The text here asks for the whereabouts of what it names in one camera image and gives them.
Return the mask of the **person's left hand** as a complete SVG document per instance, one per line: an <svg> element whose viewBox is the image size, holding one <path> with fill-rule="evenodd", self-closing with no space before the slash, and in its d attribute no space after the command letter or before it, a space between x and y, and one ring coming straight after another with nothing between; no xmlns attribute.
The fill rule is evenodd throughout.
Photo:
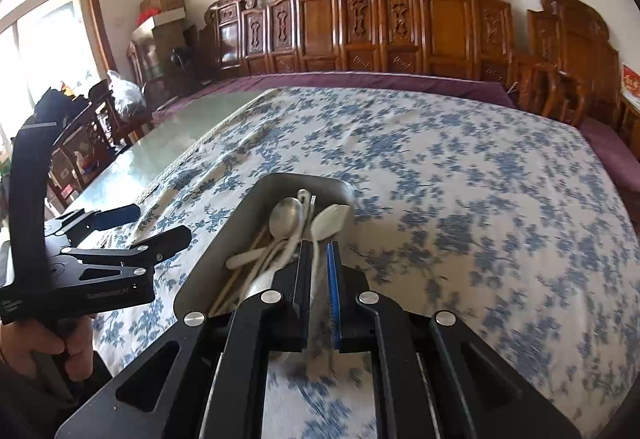
<svg viewBox="0 0 640 439"><path fill-rule="evenodd" d="M93 320L85 315L74 320L70 335L61 338L36 320L16 321L1 325L1 361L17 374L37 376L32 355L62 355L67 352L64 369L71 381L84 381L93 372Z"/></svg>

